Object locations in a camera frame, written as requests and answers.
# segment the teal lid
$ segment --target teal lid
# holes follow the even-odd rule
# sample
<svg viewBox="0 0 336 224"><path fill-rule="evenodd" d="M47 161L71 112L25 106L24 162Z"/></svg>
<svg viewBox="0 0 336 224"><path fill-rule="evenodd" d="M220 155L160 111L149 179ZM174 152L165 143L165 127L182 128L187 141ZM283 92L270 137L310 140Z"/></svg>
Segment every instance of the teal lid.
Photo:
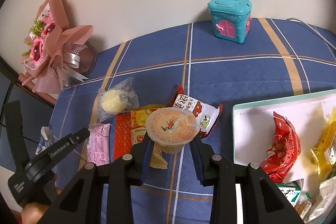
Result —
<svg viewBox="0 0 336 224"><path fill-rule="evenodd" d="M208 8L216 12L246 15L251 12L252 3L249 0L211 0Z"/></svg>

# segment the finger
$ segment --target finger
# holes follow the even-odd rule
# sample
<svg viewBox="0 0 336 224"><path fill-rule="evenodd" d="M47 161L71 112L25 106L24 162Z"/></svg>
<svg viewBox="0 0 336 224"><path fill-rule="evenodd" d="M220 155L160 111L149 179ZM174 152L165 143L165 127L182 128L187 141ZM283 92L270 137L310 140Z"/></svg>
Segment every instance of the finger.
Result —
<svg viewBox="0 0 336 224"><path fill-rule="evenodd" d="M47 210L46 205L36 202L28 203L21 212L22 224L36 224Z"/></svg>

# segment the yellow snack package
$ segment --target yellow snack package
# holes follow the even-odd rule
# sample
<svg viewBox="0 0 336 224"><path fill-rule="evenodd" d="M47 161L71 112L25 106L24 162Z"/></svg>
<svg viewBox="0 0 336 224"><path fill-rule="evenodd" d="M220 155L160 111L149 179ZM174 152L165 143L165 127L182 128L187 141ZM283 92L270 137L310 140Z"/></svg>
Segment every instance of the yellow snack package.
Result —
<svg viewBox="0 0 336 224"><path fill-rule="evenodd" d="M336 163L336 107L333 107L319 143L309 154L317 165L320 182L325 181Z"/></svg>
<svg viewBox="0 0 336 224"><path fill-rule="evenodd" d="M146 133L145 122L152 112L165 105L147 105L131 110L131 138L132 145L142 142ZM168 163L162 157L162 150L157 143L154 143L150 167L167 169Z"/></svg>

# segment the flower bouquet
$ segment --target flower bouquet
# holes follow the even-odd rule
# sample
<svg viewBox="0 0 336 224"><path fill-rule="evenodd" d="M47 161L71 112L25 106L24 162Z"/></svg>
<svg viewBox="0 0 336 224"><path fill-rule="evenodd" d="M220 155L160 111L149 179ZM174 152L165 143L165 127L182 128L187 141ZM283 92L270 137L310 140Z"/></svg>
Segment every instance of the flower bouquet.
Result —
<svg viewBox="0 0 336 224"><path fill-rule="evenodd" d="M85 63L81 62L81 52L92 51L85 45L92 32L92 25L69 29L62 0L46 0L24 39L29 50L22 54L27 77L22 85L37 79L33 92L59 94L71 79L87 79L78 68Z"/></svg>

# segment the pink door handle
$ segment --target pink door handle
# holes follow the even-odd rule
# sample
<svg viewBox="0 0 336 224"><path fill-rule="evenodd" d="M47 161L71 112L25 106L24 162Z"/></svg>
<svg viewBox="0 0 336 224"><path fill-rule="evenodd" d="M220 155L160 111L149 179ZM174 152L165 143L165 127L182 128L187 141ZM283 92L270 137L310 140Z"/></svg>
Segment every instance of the pink door handle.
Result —
<svg viewBox="0 0 336 224"><path fill-rule="evenodd" d="M219 32L222 32L224 29L221 27L221 26L219 26L218 24L216 24L215 25L216 26L216 29L219 31Z"/></svg>

